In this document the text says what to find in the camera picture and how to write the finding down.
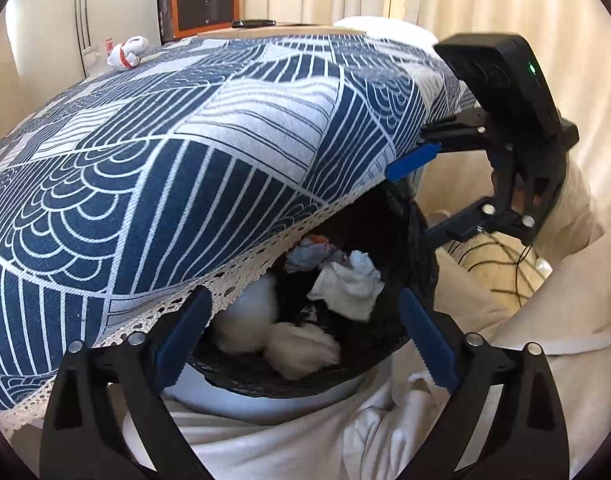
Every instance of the black trash bag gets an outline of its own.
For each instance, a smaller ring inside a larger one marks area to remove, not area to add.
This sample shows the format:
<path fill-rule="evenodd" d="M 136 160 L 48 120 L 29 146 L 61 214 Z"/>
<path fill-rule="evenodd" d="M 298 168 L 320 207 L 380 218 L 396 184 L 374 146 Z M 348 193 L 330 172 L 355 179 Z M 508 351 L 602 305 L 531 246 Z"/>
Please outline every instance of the black trash bag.
<path fill-rule="evenodd" d="M 411 288 L 432 309 L 439 266 L 421 238 L 427 227 L 405 186 L 384 182 L 312 230 L 339 249 L 368 253 L 385 283 L 368 322 L 328 310 L 324 301 L 307 298 L 319 270 L 288 274 L 285 254 L 269 269 L 276 277 L 279 322 L 299 325 L 316 311 L 316 324 L 341 345 L 341 363 L 289 381 L 273 370 L 262 353 L 228 355 L 205 331 L 189 364 L 220 388 L 249 397 L 295 398 L 320 394 L 373 368 L 403 346 L 409 336 L 399 319 L 398 297 Z"/>

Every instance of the metal bolt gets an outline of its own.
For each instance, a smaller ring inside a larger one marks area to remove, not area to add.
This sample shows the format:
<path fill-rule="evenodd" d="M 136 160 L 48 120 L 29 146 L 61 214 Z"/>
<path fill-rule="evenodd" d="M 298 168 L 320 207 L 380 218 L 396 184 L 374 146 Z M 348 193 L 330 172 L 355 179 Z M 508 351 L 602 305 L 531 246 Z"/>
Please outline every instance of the metal bolt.
<path fill-rule="evenodd" d="M 132 346 L 139 346 L 145 342 L 145 334 L 143 332 L 132 332 L 127 337 L 127 342 Z"/>
<path fill-rule="evenodd" d="M 534 218 L 532 218 L 530 215 L 525 215 L 522 219 L 521 219 L 521 223 L 527 227 L 528 229 L 531 229 L 532 227 L 534 227 L 535 225 L 537 225 L 537 222 L 535 221 Z"/>
<path fill-rule="evenodd" d="M 486 213 L 486 215 L 492 216 L 496 213 L 496 208 L 492 204 L 483 204 L 481 210 Z"/>
<path fill-rule="evenodd" d="M 541 355 L 543 353 L 543 349 L 538 343 L 528 343 L 527 351 L 530 352 L 530 354 L 532 355 Z"/>
<path fill-rule="evenodd" d="M 83 349 L 83 341 L 72 341 L 70 345 L 67 347 L 67 351 L 70 354 L 76 354 L 76 352 L 80 352 Z"/>
<path fill-rule="evenodd" d="M 483 337 L 481 334 L 477 334 L 476 332 L 470 332 L 465 336 L 465 340 L 470 346 L 481 346 L 483 344 Z"/>

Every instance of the blue and white patterned tablecloth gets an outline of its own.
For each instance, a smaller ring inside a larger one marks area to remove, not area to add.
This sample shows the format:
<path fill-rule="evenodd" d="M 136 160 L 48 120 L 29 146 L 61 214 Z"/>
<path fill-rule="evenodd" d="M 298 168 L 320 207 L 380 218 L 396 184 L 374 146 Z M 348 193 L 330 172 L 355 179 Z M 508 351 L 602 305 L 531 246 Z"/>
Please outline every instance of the blue and white patterned tablecloth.
<path fill-rule="evenodd" d="M 383 174 L 474 105 L 438 58 L 362 36 L 183 40 L 0 142 L 0 410 L 158 298 Z"/>

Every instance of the white cabinet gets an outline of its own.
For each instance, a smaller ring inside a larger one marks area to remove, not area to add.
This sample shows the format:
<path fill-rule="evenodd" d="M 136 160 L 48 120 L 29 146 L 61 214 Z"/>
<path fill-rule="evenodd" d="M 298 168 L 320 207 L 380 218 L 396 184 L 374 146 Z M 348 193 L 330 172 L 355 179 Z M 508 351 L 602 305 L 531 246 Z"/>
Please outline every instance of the white cabinet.
<path fill-rule="evenodd" d="M 8 34 L 29 107 L 108 72 L 109 38 L 120 43 L 142 35 L 150 46 L 160 44 L 157 14 L 156 0 L 87 0 L 87 6 L 86 0 L 10 0 Z"/>

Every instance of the cabinet door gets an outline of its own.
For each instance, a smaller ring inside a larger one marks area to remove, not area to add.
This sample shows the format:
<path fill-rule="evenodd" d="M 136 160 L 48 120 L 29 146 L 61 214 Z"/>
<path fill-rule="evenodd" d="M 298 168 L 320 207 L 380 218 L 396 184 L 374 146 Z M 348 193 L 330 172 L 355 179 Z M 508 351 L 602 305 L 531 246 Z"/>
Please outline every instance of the cabinet door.
<path fill-rule="evenodd" d="M 83 79 L 74 0 L 9 0 L 6 22 L 32 110 Z"/>
<path fill-rule="evenodd" d="M 144 36 L 150 47 L 160 45 L 157 0 L 88 0 L 92 48 L 98 49 L 99 67 L 107 65 L 106 40 L 122 43 L 132 36 Z"/>

